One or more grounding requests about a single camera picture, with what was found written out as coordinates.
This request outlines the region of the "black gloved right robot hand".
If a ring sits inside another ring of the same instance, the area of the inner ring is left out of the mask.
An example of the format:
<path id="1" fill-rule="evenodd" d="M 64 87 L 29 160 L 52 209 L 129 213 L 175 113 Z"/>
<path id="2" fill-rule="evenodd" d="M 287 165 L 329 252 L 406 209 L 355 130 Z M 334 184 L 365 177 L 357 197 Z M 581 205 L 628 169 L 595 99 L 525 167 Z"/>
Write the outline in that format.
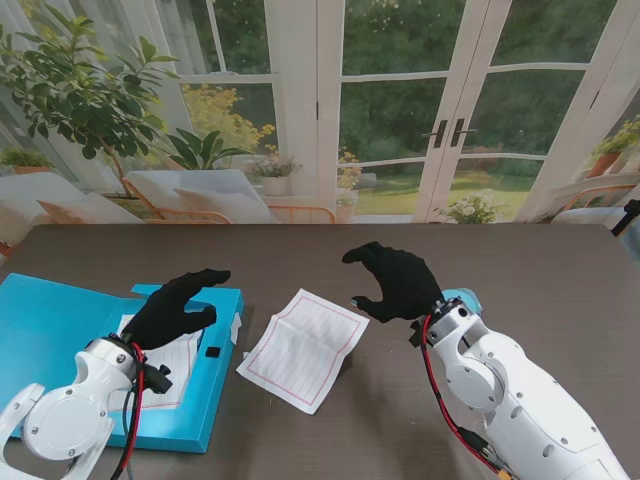
<path id="1" fill-rule="evenodd" d="M 430 315 L 444 296 L 425 261 L 413 253 L 369 242 L 347 251 L 342 262 L 361 263 L 376 279 L 382 299 L 355 296 L 351 302 L 381 323 Z"/>

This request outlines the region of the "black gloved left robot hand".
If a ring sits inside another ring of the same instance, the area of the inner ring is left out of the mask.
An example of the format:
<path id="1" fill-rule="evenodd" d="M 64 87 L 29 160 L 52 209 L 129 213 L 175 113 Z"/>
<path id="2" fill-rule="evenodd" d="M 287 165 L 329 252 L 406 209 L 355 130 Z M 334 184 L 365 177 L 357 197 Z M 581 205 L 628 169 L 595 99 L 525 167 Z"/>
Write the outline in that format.
<path id="1" fill-rule="evenodd" d="M 126 343 L 154 350 L 185 334 L 193 334 L 217 320 L 214 306 L 187 312 L 187 303 L 203 288 L 215 287 L 231 277 L 228 270 L 204 269 L 172 279 L 154 292 L 121 332 Z"/>

